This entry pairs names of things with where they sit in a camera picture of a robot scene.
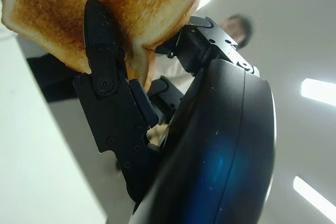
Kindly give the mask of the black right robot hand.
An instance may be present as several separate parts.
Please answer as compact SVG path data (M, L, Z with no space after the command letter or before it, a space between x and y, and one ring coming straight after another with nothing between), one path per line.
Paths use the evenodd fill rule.
M87 0L91 74L74 86L100 152L113 151L135 201L130 223L256 223L272 183L274 99L267 81L212 19L191 17L157 52L194 80L128 80L117 21Z

